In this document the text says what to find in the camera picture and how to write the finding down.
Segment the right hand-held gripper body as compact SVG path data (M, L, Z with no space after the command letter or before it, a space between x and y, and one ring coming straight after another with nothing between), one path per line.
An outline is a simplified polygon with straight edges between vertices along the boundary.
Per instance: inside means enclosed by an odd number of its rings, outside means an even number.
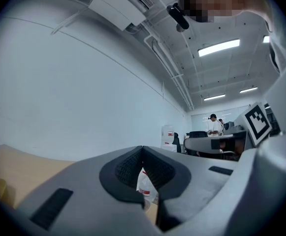
M246 130L254 147L258 146L272 130L265 107L261 102L249 106L233 121L233 124L230 122L228 124L229 127L226 130Z

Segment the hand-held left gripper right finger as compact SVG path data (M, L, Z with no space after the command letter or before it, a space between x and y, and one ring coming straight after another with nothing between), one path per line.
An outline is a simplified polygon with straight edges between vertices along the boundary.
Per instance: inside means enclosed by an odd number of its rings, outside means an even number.
M156 225L163 232L198 214L222 189L237 162L143 146L142 163L158 192Z

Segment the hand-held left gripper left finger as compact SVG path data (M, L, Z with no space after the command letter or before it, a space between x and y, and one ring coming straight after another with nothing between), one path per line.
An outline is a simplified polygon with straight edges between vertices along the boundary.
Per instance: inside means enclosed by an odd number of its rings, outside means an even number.
M159 236L136 190L142 147L75 162L28 194L17 208L31 236Z

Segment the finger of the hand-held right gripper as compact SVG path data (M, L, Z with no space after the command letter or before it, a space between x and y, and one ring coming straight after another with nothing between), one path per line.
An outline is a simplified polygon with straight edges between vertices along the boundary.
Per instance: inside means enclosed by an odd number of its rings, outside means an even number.
M234 139L234 135L224 135L216 137L187 138L184 140L184 147L189 150L199 151L209 154L220 154L221 140Z
M246 139L246 136L246 130L226 130L224 133L226 139Z

